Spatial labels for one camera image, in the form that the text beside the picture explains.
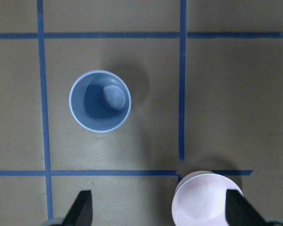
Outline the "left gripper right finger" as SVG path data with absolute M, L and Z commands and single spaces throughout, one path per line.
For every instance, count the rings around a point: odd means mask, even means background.
M 229 226 L 268 226 L 238 190 L 227 189 L 225 218 Z

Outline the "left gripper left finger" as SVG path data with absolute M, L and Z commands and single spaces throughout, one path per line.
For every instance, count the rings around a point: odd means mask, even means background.
M 92 193 L 91 190 L 80 191 L 69 212 L 61 223 L 62 226 L 92 225 Z

